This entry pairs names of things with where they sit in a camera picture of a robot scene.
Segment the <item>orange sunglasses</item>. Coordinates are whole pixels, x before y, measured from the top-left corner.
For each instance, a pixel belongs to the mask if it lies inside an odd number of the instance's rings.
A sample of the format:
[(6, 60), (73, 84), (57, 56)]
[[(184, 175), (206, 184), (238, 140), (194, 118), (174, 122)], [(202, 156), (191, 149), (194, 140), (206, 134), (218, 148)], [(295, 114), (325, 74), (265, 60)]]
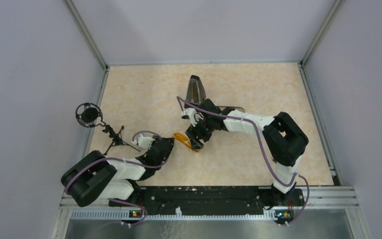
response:
[(201, 150), (200, 148), (193, 147), (190, 139), (184, 134), (181, 134), (179, 132), (175, 132), (173, 134), (173, 138), (194, 152), (199, 152)]

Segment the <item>black glasses case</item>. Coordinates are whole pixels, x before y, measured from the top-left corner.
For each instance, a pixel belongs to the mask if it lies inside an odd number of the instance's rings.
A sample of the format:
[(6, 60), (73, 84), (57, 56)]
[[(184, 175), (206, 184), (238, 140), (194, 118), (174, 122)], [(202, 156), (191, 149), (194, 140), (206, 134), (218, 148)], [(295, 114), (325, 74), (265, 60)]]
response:
[(245, 113), (245, 109), (243, 107), (237, 107), (237, 106), (218, 106), (222, 111), (226, 108), (232, 108), (232, 110), (238, 110), (238, 111), (241, 111), (243, 113)]

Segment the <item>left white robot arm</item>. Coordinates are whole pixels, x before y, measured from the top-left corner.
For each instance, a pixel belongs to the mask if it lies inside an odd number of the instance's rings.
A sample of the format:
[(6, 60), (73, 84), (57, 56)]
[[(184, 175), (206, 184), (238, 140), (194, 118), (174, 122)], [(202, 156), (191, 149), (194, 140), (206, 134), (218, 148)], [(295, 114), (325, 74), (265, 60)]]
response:
[(145, 149), (134, 158), (106, 157), (94, 150), (66, 171), (61, 184), (79, 207), (86, 207), (98, 198), (122, 200), (133, 206), (139, 201), (138, 181), (154, 176), (167, 162), (175, 144), (172, 137), (145, 136), (139, 133), (132, 143)]

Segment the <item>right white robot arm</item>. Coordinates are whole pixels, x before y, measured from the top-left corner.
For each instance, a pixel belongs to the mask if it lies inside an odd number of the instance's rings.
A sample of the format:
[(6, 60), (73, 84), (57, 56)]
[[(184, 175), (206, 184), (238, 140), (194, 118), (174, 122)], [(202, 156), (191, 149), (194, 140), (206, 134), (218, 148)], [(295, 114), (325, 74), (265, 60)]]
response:
[(254, 135), (274, 178), (272, 200), (278, 205), (291, 200), (299, 163), (309, 139), (288, 113), (258, 116), (237, 107), (216, 106), (211, 99), (205, 99), (199, 105), (181, 98), (177, 100), (182, 118), (191, 122), (185, 131), (191, 150), (203, 149), (216, 130)]

